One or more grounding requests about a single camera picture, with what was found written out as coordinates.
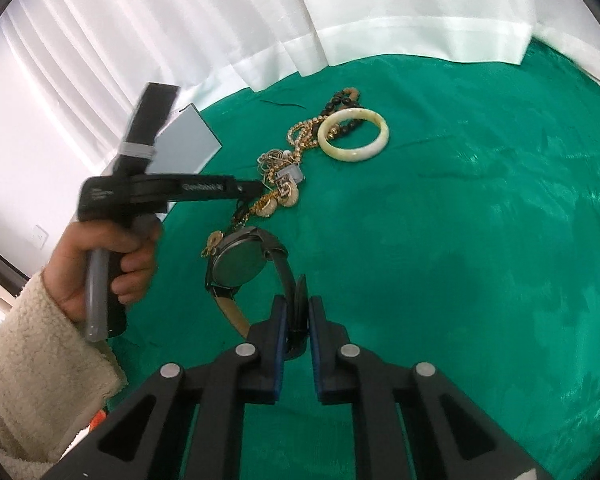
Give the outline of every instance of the silver screw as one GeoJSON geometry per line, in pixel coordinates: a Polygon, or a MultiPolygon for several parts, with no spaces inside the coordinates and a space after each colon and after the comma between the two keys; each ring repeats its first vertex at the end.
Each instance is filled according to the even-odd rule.
{"type": "Polygon", "coordinates": [[[358,345],[352,345],[351,343],[342,345],[340,347],[340,353],[344,357],[358,357],[360,355],[360,347],[358,345]]]}
{"type": "Polygon", "coordinates": [[[256,347],[251,343],[241,343],[235,347],[235,353],[240,357],[249,357],[256,353],[256,347]]]}
{"type": "Polygon", "coordinates": [[[431,377],[436,373],[436,367],[431,363],[418,363],[416,364],[416,372],[423,377],[431,377]]]}
{"type": "Polygon", "coordinates": [[[160,368],[160,375],[165,379],[171,379],[180,373],[180,367],[176,363],[165,364],[160,368]]]}

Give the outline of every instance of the jewelry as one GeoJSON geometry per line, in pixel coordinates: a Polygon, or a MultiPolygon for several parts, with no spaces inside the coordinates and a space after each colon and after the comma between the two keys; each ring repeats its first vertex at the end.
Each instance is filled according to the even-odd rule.
{"type": "Polygon", "coordinates": [[[342,160],[344,162],[359,162],[360,160],[372,158],[384,150],[387,142],[389,142],[389,126],[387,126],[382,115],[364,108],[348,108],[347,110],[340,110],[326,118],[320,125],[320,129],[318,129],[318,143],[322,150],[331,158],[342,160]],[[362,119],[370,121],[380,128],[380,133],[376,137],[376,140],[361,148],[343,150],[342,148],[331,146],[328,140],[331,129],[340,121],[346,119],[362,119]]]}
{"type": "MultiPolygon", "coordinates": [[[[359,97],[360,92],[355,88],[345,88],[336,92],[317,117],[301,121],[289,129],[286,133],[286,140],[291,146],[290,150],[269,150],[258,157],[258,171],[269,192],[257,199],[251,206],[239,203],[229,227],[224,232],[214,231],[209,235],[206,247],[200,254],[203,258],[215,254],[218,244],[227,235],[244,227],[252,215],[268,218],[276,211],[278,204],[283,207],[293,207],[298,203],[300,198],[298,184],[304,180],[304,174],[300,170],[304,152],[318,146],[318,131],[327,118],[346,110],[359,109],[359,97]]],[[[340,121],[343,120],[344,118],[340,118],[332,121],[329,128],[324,128],[325,139],[333,140],[349,135],[362,124],[363,118],[355,116],[349,123],[340,124],[340,121]]]]}
{"type": "Polygon", "coordinates": [[[206,264],[205,288],[229,323],[244,338],[250,324],[235,301],[240,288],[255,278],[267,262],[273,262],[286,302],[286,355],[293,359],[304,353],[308,330],[306,280],[298,281],[287,261],[288,252],[272,233],[245,227],[225,236],[206,264]]]}

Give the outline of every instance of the white tape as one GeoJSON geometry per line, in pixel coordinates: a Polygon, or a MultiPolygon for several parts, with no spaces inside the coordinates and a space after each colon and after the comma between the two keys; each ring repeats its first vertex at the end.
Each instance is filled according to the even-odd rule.
{"type": "Polygon", "coordinates": [[[531,471],[522,473],[522,475],[514,478],[513,480],[538,480],[538,475],[536,474],[536,470],[532,469],[531,471]]]}
{"type": "Polygon", "coordinates": [[[151,160],[155,155],[155,148],[146,144],[134,142],[122,142],[118,148],[119,155],[134,156],[135,158],[147,158],[151,160]]]}

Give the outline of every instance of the green tablecloth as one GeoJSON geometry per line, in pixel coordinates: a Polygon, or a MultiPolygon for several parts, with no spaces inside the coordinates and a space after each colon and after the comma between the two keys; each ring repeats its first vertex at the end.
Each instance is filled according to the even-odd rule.
{"type": "MultiPolygon", "coordinates": [[[[206,173],[257,178],[294,123],[360,89],[388,147],[359,164],[306,154],[294,208],[254,223],[352,341],[441,368],[558,480],[600,453],[600,88],[533,43],[521,66],[379,56],[238,92],[204,111],[222,142],[206,173]]],[[[362,145],[366,124],[339,145],[362,145]]],[[[165,362],[210,362],[240,339],[204,291],[207,235],[233,203],[183,203],[159,272],[111,341],[130,386],[165,362]]],[[[267,268],[238,300],[266,317],[267,268]]],[[[248,406],[243,479],[354,477],[349,410],[321,407],[310,355],[285,368],[275,407],[248,406]]]]}

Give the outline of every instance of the gold necklace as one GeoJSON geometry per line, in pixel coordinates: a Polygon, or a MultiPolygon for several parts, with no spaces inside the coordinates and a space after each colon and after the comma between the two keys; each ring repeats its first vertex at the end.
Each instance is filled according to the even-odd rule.
{"type": "MultiPolygon", "coordinates": [[[[325,105],[324,110],[313,119],[294,124],[286,133],[286,141],[291,150],[269,150],[258,157],[258,170],[264,185],[269,189],[252,205],[238,206],[230,226],[223,231],[213,231],[206,240],[206,246],[200,256],[208,258],[214,254],[216,246],[224,236],[232,233],[248,222],[252,215],[268,218],[278,208],[293,207],[300,197],[298,184],[304,180],[300,170],[304,152],[318,146],[317,132],[322,122],[331,114],[344,108],[359,108],[360,92],[355,88],[345,88],[336,92],[325,105]]],[[[362,120],[353,119],[346,124],[336,124],[327,133],[327,139],[349,135],[360,126],[362,120]]]]}

